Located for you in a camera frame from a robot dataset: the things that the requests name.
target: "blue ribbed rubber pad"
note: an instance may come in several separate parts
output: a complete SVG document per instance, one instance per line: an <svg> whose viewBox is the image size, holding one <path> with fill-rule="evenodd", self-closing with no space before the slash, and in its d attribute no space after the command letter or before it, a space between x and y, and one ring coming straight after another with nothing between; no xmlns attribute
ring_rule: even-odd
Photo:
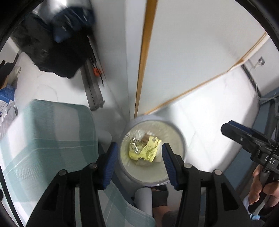
<svg viewBox="0 0 279 227"><path fill-rule="evenodd" d="M116 142L112 142L108 151L107 151L107 161L105 163L105 167L104 167L104 172L103 172L103 187L104 189L109 185L113 171L114 171L114 167L115 167L115 163L117 160L117 156L118 156L118 145Z"/></svg>
<svg viewBox="0 0 279 227"><path fill-rule="evenodd" d="M162 146L162 156L168 173L170 184L174 187L174 189L176 189L178 186L176 170L165 144L163 144Z"/></svg>

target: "plastic bag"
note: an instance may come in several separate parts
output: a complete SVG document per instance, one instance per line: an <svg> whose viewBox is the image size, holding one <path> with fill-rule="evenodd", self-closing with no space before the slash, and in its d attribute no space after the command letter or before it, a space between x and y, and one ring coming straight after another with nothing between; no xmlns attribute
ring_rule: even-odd
<svg viewBox="0 0 279 227"><path fill-rule="evenodd" d="M8 128L10 127L11 123L16 118L16 108L15 103L11 103L7 105L7 107L3 110L1 118L0 118L0 139L4 137L7 133Z"/></svg>

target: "black cord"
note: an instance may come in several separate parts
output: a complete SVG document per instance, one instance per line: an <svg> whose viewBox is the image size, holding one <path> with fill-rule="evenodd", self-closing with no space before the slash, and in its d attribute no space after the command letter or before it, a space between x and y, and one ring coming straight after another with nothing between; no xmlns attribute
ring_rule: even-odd
<svg viewBox="0 0 279 227"><path fill-rule="evenodd" d="M1 185L2 185L3 192L5 194L6 200L9 204L9 206L10 206L10 209L11 209L11 211L12 211L14 217L15 217L16 222L18 223L19 227L24 227L20 218L19 218L19 216L18 216L18 214L17 214L17 212L16 212L16 209L14 207L12 198L10 196L9 190L7 188L7 185L6 185L6 181L5 181L1 166L0 166L0 182L1 182Z"/></svg>

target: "white label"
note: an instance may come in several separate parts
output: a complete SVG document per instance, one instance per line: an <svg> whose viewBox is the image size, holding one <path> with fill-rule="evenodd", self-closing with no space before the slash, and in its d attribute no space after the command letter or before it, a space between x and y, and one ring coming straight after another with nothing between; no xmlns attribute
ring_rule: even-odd
<svg viewBox="0 0 279 227"><path fill-rule="evenodd" d="M8 103L6 103L3 100L0 100L0 112L3 112L3 110L7 107Z"/></svg>

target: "human hand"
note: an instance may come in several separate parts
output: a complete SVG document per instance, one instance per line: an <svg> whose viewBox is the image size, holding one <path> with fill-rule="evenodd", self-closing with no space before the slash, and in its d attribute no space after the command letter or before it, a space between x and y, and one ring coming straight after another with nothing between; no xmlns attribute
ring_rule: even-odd
<svg viewBox="0 0 279 227"><path fill-rule="evenodd" d="M262 171L263 167L258 165L255 171L253 172L253 182L250 188L250 192L248 195L249 204L252 205L253 203L257 202L260 198L260 192L262 191L263 187L260 182L260 172ZM267 195L270 195L270 199L267 202L269 207L274 207L279 202L279 181L272 182L267 184L263 192Z"/></svg>

